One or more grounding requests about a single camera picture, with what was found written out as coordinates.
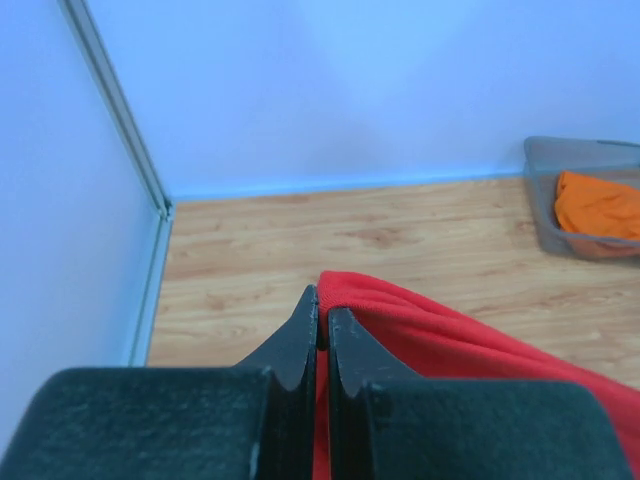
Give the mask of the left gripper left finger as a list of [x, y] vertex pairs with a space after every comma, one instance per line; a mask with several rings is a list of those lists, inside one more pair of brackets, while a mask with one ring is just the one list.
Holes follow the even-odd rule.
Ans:
[[269, 377], [252, 479], [312, 477], [318, 338], [317, 289], [309, 285], [289, 319], [239, 363]]

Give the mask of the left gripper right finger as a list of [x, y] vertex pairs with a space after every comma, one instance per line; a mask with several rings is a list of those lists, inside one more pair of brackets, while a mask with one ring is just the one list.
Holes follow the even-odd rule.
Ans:
[[421, 376], [387, 350], [346, 307], [328, 315], [329, 445], [333, 479], [373, 479], [374, 447], [365, 392], [373, 383]]

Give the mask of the red t shirt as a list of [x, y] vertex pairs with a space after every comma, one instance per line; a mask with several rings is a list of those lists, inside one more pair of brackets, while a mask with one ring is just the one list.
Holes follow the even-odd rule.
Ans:
[[323, 336], [329, 312], [346, 307], [387, 350], [423, 376], [556, 380], [585, 387], [611, 418], [632, 472], [639, 471], [638, 390], [375, 277], [325, 271], [317, 291]]

